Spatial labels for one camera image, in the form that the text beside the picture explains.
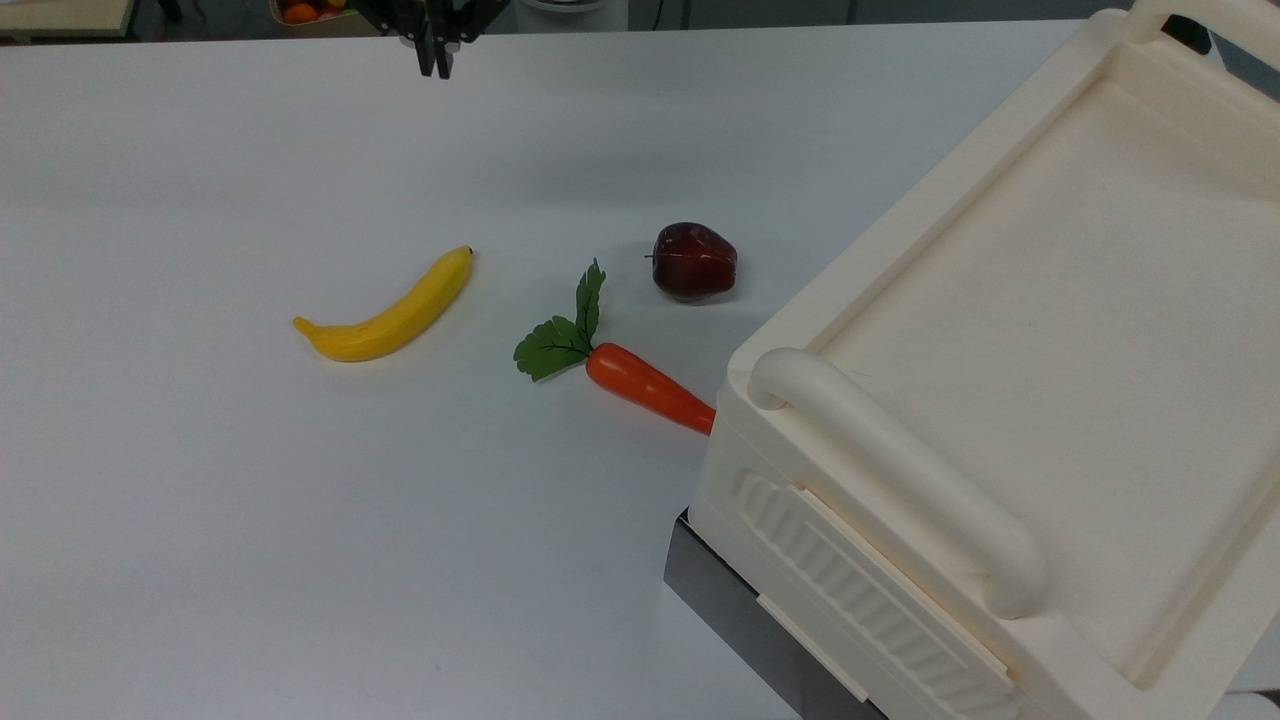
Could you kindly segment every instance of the white plastic container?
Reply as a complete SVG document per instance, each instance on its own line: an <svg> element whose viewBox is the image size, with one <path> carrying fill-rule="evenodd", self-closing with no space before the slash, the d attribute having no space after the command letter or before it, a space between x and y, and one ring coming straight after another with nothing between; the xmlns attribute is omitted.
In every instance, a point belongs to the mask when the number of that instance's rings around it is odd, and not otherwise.
<svg viewBox="0 0 1280 720"><path fill-rule="evenodd" d="M627 0L520 0L516 31L626 32Z"/></svg>
<svg viewBox="0 0 1280 720"><path fill-rule="evenodd" d="M694 529L892 720L1203 720L1280 611L1266 0L1089 19L733 355Z"/></svg>

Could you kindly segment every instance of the apple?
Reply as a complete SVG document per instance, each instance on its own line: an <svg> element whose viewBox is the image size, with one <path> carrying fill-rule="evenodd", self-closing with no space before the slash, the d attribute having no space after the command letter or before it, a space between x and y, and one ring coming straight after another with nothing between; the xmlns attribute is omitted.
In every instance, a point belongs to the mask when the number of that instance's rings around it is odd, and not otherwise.
<svg viewBox="0 0 1280 720"><path fill-rule="evenodd" d="M737 250L699 223L662 228L646 258L653 260L653 282L684 302L724 292L737 277Z"/></svg>

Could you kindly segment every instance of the yellow banana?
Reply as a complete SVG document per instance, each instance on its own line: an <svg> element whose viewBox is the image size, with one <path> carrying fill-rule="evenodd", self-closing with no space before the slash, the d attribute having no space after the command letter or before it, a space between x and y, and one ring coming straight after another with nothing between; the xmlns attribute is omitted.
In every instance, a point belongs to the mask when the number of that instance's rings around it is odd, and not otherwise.
<svg viewBox="0 0 1280 720"><path fill-rule="evenodd" d="M396 352L422 334L458 296L471 274L471 255L467 245L445 252L413 290L364 323L316 325L306 318L293 318L293 327L330 360L362 363Z"/></svg>

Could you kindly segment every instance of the carrot leaf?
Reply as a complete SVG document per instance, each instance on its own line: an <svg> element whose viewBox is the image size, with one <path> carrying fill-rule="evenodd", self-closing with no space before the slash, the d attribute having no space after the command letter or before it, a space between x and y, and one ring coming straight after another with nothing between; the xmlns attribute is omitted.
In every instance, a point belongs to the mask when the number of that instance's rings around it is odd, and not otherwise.
<svg viewBox="0 0 1280 720"><path fill-rule="evenodd" d="M604 284L604 270L598 260L577 281L577 329L582 332L588 345L600 324L600 286Z"/></svg>
<svg viewBox="0 0 1280 720"><path fill-rule="evenodd" d="M534 328L516 346L516 369L534 382L577 365L591 354L591 345L568 318L556 315Z"/></svg>

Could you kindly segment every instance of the toy vegetable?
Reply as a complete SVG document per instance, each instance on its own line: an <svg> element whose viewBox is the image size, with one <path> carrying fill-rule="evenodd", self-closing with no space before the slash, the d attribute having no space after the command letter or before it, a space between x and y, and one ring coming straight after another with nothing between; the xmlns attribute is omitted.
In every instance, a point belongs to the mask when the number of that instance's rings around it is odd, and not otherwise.
<svg viewBox="0 0 1280 720"><path fill-rule="evenodd" d="M595 384L668 420L710 434L716 410L631 351L603 342L591 345L600 322L604 272L596 261L577 283L577 320L556 315L534 328L516 346L516 368L535 382L586 361Z"/></svg>

